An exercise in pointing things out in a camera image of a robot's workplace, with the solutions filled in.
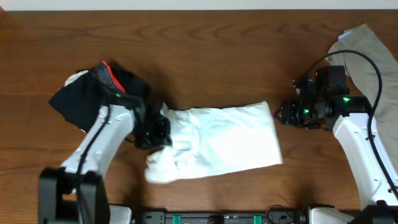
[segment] gray cloth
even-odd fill
[[[346,30],[351,32],[331,46],[329,53],[337,50],[356,50],[370,57],[380,70],[382,94],[374,117],[384,148],[392,165],[398,171],[398,63],[374,32],[363,24]],[[332,65],[344,65],[346,74],[373,105],[378,80],[372,65],[355,54],[337,54],[328,57]]]

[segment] green connector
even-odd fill
[[[261,216],[255,215],[255,216],[253,217],[253,223],[254,223],[254,224],[261,224]]]
[[[181,216],[180,215],[173,216],[173,224],[181,224]]]

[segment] white cloth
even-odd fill
[[[169,110],[172,147],[150,155],[145,177],[165,184],[282,163],[264,101],[238,108]]]

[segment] wood grain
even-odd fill
[[[113,59],[173,109],[266,100],[274,110],[343,30],[363,23],[397,58],[397,11],[8,12],[0,23],[0,223],[37,222],[40,172],[84,138],[47,103],[75,70]],[[359,208],[332,133],[277,125],[277,134],[281,166],[167,185],[145,183],[146,152],[125,143],[106,178],[108,198],[168,210]]]

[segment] black fabric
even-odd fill
[[[65,121],[86,133],[94,125],[103,96],[100,81],[92,72],[81,75],[73,83],[59,89],[49,101]]]
[[[133,73],[110,65],[111,71],[126,90],[126,94],[139,96],[144,101],[149,97],[150,87]],[[50,105],[64,118],[88,133],[98,116],[104,97],[102,83],[97,71],[90,69],[71,84],[59,89],[50,99]]]

